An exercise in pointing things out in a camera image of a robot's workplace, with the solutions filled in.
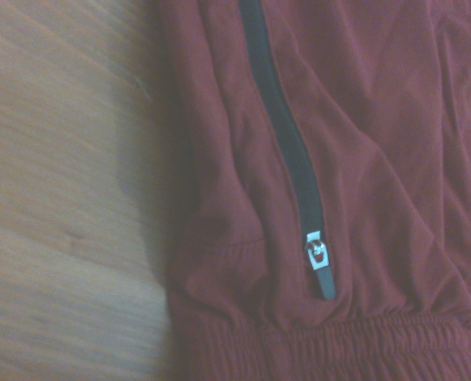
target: zipper pocket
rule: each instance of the zipper pocket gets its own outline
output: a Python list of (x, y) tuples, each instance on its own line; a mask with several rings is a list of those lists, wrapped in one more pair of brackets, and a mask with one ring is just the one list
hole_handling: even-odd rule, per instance
[(260, 1), (240, 0), (249, 63), (290, 173), (299, 206), (304, 253), (319, 280), (321, 297), (335, 297), (329, 254), (322, 235), (323, 211), (309, 154), (284, 98), (274, 66)]

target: zipper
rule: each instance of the zipper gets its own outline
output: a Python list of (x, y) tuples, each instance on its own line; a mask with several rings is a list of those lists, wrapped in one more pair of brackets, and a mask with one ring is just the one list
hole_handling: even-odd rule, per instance
[(318, 277), (320, 297), (331, 300), (336, 292), (329, 253), (322, 241), (325, 236), (322, 203), (311, 159), (281, 89), (260, 1), (240, 0), (239, 9), (251, 71), (297, 197), (304, 254)]

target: wrinkled fabric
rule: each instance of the wrinkled fabric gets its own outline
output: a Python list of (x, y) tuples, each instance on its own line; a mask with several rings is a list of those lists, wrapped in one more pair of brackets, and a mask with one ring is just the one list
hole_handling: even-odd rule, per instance
[(160, 4), (202, 197), (168, 282), (189, 379), (471, 380), (471, 1), (261, 0), (331, 301), (237, 1)]

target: wooden floor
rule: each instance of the wooden floor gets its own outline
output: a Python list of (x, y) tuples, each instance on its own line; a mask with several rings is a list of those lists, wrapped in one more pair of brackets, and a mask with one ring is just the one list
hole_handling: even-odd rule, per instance
[(178, 380), (197, 203), (154, 0), (0, 0), (0, 381)]

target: black zipper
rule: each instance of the black zipper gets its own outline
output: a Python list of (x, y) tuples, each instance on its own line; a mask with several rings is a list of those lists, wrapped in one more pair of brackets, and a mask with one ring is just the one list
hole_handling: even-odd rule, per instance
[(323, 241), (322, 203), (310, 157), (284, 98), (270, 52), (260, 1), (240, 0), (249, 63), (265, 109), (270, 117), (280, 151), (290, 172), (299, 206), (304, 251), (319, 280), (321, 296), (335, 297), (329, 254)]

